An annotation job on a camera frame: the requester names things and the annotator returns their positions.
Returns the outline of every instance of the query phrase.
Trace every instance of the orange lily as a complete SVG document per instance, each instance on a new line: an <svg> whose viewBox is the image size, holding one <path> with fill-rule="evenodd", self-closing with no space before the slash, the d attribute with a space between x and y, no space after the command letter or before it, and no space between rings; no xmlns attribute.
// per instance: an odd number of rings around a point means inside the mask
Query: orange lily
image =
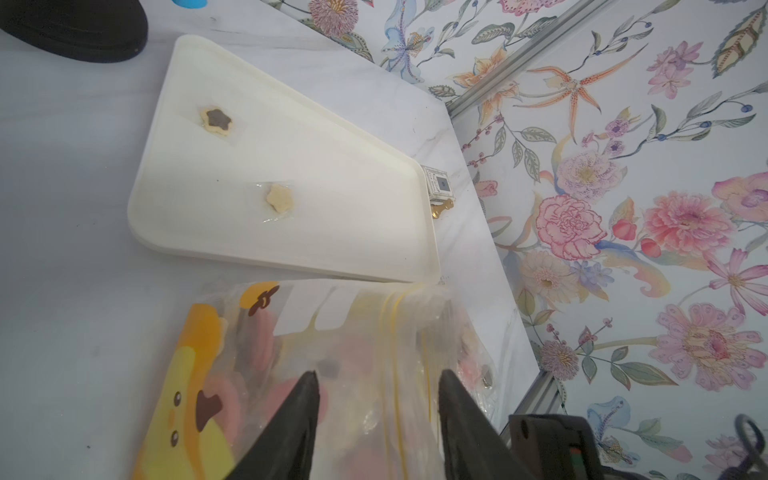
<svg viewBox="0 0 768 480"><path fill-rule="evenodd" d="M617 63L613 67L601 71L600 73L596 73L594 75L590 75L582 80L576 81L574 80L569 74L564 72L562 69L557 67L543 67L543 68L534 68L533 70L528 70L531 73L542 73L544 71L550 71L554 73L554 77L547 78L545 80L548 87L553 88L560 88L558 91L553 91L549 94L544 95L526 95L526 94L520 94L524 97L542 97L542 96L549 96L549 95L555 95L552 98L549 98L548 100L540 101L537 104L519 104L515 105L515 107L521 107L521 108L542 108L542 107L548 107L549 105L554 105L558 103L560 100L563 100L566 97L571 97L571 107L570 107L570 120L568 123L569 128L571 129L571 137L574 139L574 142L576 141L576 135L574 134L574 127L576 126L576 110L578 109L578 99L583 98L586 100L587 103L594 105L595 108L597 108L598 111L602 113L602 110L600 109L600 105L597 103L597 101L592 98L591 95L587 92L587 89L584 88L585 86L589 84L593 84L598 80L602 80L603 78L606 78L608 75L614 73L616 70L618 70L621 67L624 67L627 63L632 60L632 58L635 58L637 54L639 54L641 51L643 51L643 48L636 51L634 55L627 58L626 60Z"/></svg>

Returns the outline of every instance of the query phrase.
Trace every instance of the white plastic tray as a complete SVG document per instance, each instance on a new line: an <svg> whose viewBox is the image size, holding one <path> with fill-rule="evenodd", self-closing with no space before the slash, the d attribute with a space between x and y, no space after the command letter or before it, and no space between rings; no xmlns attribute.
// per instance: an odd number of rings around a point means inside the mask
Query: white plastic tray
<svg viewBox="0 0 768 480"><path fill-rule="evenodd" d="M220 137L200 109L233 118ZM255 184L287 182L291 216ZM413 159L202 37L176 41L128 202L136 238L167 252L371 280L440 275Z"/></svg>

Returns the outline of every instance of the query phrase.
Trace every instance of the blue object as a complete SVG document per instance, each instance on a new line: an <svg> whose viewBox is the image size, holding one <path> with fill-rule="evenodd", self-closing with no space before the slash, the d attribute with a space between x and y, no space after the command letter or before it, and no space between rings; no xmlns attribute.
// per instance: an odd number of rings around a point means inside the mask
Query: blue object
<svg viewBox="0 0 768 480"><path fill-rule="evenodd" d="M203 8L208 0L174 0L174 3L184 8Z"/></svg>

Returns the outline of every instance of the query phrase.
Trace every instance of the white label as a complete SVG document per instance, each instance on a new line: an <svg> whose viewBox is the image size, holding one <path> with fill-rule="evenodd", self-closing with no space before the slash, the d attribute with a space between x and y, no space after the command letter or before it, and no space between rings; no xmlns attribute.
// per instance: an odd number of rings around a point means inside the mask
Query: white label
<svg viewBox="0 0 768 480"><path fill-rule="evenodd" d="M310 325L312 315L328 297L335 280L302 280L293 284L286 305L280 312L274 335L303 332Z"/></svg>
<svg viewBox="0 0 768 480"><path fill-rule="evenodd" d="M318 330L333 330L344 324L352 302L355 301L359 288L341 287L331 292L331 296L320 307L315 318Z"/></svg>

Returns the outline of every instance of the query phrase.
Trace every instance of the small box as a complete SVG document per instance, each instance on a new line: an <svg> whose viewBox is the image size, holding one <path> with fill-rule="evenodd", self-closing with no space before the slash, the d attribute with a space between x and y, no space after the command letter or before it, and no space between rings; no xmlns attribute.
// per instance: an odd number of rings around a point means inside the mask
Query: small box
<svg viewBox="0 0 768 480"><path fill-rule="evenodd" d="M430 202L443 202L455 199L446 172L431 167L425 167L424 165L422 165L422 168L424 169L424 174L427 176L427 191L429 192Z"/></svg>

